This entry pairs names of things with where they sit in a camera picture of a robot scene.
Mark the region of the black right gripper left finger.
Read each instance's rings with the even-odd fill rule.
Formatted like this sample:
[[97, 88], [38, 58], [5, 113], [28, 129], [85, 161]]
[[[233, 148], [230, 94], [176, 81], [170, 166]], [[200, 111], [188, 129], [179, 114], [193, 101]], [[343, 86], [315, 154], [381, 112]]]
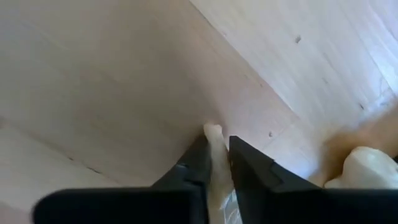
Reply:
[[210, 143], [199, 135], [149, 187], [65, 189], [40, 199], [33, 224], [209, 224]]

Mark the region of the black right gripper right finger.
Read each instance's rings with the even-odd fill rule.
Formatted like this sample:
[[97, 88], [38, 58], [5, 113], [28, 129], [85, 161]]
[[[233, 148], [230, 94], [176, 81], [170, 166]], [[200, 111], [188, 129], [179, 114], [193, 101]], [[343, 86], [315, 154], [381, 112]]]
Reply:
[[229, 158], [243, 224], [398, 224], [398, 190], [323, 189], [237, 136]]

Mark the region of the small white garlic clove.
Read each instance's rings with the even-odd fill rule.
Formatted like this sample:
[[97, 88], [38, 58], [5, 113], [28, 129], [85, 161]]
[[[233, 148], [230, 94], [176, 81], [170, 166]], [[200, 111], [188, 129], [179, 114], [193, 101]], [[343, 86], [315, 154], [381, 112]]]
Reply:
[[210, 144], [211, 175], [208, 186], [208, 211], [210, 224], [242, 224], [238, 200], [228, 160], [228, 148], [222, 127], [207, 123], [204, 134]]

